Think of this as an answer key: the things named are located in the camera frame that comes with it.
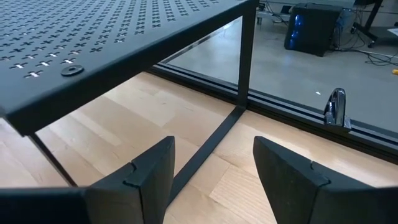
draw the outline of black metal table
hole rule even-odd
[[[176,176],[176,195],[246,109],[256,6],[256,0],[2,0],[0,116],[76,186],[35,132],[243,16],[237,107]]]

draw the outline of perforated metal tabletop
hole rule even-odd
[[[34,133],[211,31],[252,0],[2,0],[0,115]]]

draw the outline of black metal frame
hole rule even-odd
[[[204,163],[207,157],[214,151],[216,146],[227,135],[228,131],[234,126],[240,116],[246,110],[248,104],[248,91],[251,69],[251,55],[254,37],[254,19],[256,16],[255,5],[253,10],[245,11],[243,14],[242,37],[241,37],[241,57],[239,64],[239,84],[238,84],[238,100],[236,107],[214,131],[214,133],[205,141],[201,148],[192,156],[192,158],[184,165],[180,172],[174,177],[172,189],[170,192],[169,203],[178,195],[183,187],[188,183],[190,178],[195,174],[199,167]],[[63,168],[61,163],[53,156],[47,146],[41,141],[36,133],[29,134],[29,139],[36,145],[45,158],[51,163],[54,169],[63,177],[65,182],[76,187],[76,182]]]
[[[55,158],[55,156],[51,153],[50,149],[48,149],[44,142],[36,135],[36,133],[29,135],[29,139],[33,142],[33,144],[35,144],[43,156],[51,163],[52,167],[54,167],[64,181],[70,187],[77,187],[76,182],[68,174],[65,168],[63,168],[61,163],[59,163],[57,158]]]
[[[232,83],[164,63],[149,72],[230,103],[238,100],[238,86]],[[248,92],[247,109],[398,165],[398,134],[392,131],[355,120],[350,132],[337,131],[324,125],[322,110],[255,90]]]

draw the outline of wooden floorboard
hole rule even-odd
[[[233,105],[142,73],[38,135],[79,185],[90,185],[162,138],[176,138],[175,173]],[[276,223],[252,144],[264,136],[375,187],[398,185],[398,167],[247,111],[167,210],[164,223]],[[0,119],[0,187],[63,186],[27,138]]]

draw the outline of table leg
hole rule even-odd
[[[237,105],[245,109],[248,104],[255,21],[256,10],[250,10],[243,15]]]
[[[51,163],[54,169],[61,175],[61,177],[71,187],[77,187],[76,182],[70,177],[68,172],[63,168],[61,163],[54,157],[50,150],[45,146],[42,140],[36,135],[36,133],[29,135],[29,139],[35,144],[43,156]]]

